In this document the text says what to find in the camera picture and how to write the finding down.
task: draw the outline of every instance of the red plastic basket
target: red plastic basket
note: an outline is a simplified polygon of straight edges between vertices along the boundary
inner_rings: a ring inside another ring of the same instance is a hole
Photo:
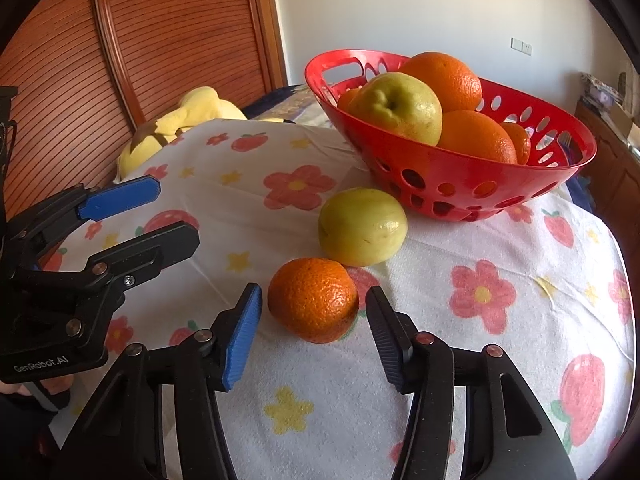
[[[481,80],[484,97],[478,111],[498,122],[510,117],[533,131],[526,165],[493,162],[420,144],[335,107],[346,90],[367,82],[367,69],[378,74],[383,66],[392,72],[407,59],[373,50],[333,50],[313,58],[305,69],[306,82],[331,122],[360,153],[380,186],[403,205],[452,222],[489,218],[545,194],[595,156],[593,136],[578,119],[543,100],[487,80]],[[360,76],[332,85],[324,80],[327,70],[350,63],[360,65]],[[568,163],[560,142],[574,150],[575,164]]]

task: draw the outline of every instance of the yellow plush toy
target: yellow plush toy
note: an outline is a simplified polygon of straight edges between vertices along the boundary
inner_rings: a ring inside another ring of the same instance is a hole
[[[119,179],[126,178],[177,136],[212,119],[246,120],[246,117],[233,103],[220,99],[209,86],[187,92],[172,110],[138,127],[118,157]],[[282,122],[279,119],[270,121]]]

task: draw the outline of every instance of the screw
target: screw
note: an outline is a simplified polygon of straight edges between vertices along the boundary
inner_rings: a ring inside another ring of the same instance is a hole
[[[82,330],[82,322],[76,318],[70,319],[67,322],[65,329],[66,329],[66,334],[69,337],[75,337]]]
[[[101,274],[104,274],[106,270],[107,270],[107,264],[105,262],[99,262],[94,265],[94,267],[91,269],[91,272],[94,273],[96,276],[100,276]]]
[[[502,348],[500,348],[498,345],[489,345],[486,348],[486,352],[491,356],[491,357],[502,357],[502,355],[504,354],[504,351],[502,350]]]
[[[140,355],[142,353],[142,345],[140,343],[131,343],[124,349],[124,351],[128,356],[135,357],[136,355]]]
[[[193,334],[193,336],[196,339],[196,341],[204,343],[210,340],[213,337],[213,334],[211,330],[207,330],[205,328],[204,330],[198,330],[195,334]]]
[[[422,345],[431,345],[436,341],[436,336],[431,332],[418,332],[415,335],[415,340]]]

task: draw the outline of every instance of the yellow star print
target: yellow star print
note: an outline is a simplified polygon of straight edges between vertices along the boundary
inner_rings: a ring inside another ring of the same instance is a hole
[[[187,178],[190,176],[194,175],[194,169],[193,168],[184,168],[181,172],[180,172],[180,178]]]
[[[553,298],[554,294],[558,290],[555,286],[553,286],[551,284],[551,282],[549,281],[549,277],[548,276],[545,276],[544,278],[541,278],[539,276],[537,278],[534,278],[534,281],[544,291],[544,294],[542,294],[542,296],[544,296],[546,294],[549,297],[549,299]]]
[[[593,240],[593,243],[595,243],[595,244],[599,244],[600,243],[600,239],[598,238],[598,234],[593,229],[589,229],[587,231],[587,236],[589,238],[591,238],[591,240]]]
[[[251,263],[249,263],[249,251],[245,251],[244,253],[229,253],[226,256],[229,264],[226,266],[226,270],[231,270],[232,272],[242,272],[245,269],[251,267]]]
[[[596,305],[596,301],[600,299],[600,297],[596,294],[596,288],[591,285],[591,283],[587,283],[587,288],[584,289],[584,295],[589,300],[593,306]]]
[[[296,400],[296,394],[288,386],[276,390],[276,404],[267,404],[264,414],[273,419],[273,433],[283,435],[289,430],[301,433],[306,430],[306,416],[314,411],[309,400]]]
[[[237,182],[242,177],[242,173],[238,173],[236,170],[233,170],[231,173],[225,173],[220,176],[220,182],[227,186],[228,184],[232,184]]]
[[[104,237],[103,249],[109,249],[118,243],[118,233],[109,233]]]
[[[290,142],[290,145],[294,150],[304,150],[305,148],[308,148],[310,144],[311,141],[309,139],[294,139]]]

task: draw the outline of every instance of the orange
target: orange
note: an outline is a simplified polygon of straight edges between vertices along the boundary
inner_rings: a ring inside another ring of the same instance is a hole
[[[527,131],[516,123],[502,123],[500,126],[507,132],[511,142],[513,142],[513,146],[516,148],[518,164],[526,164],[531,153],[531,139],[529,139]]]
[[[310,343],[341,338],[358,313],[358,291],[341,264],[299,258],[284,264],[269,284],[271,315]]]
[[[351,88],[347,90],[344,94],[340,96],[338,99],[338,108],[345,112],[349,111],[349,104],[353,101],[353,98],[358,94],[359,88]]]
[[[427,83],[435,92],[442,112],[475,110],[482,99],[478,76],[459,59],[440,52],[423,52],[407,60],[398,72]]]
[[[492,118],[469,110],[442,116],[438,147],[497,162],[518,163],[516,149],[503,127]]]

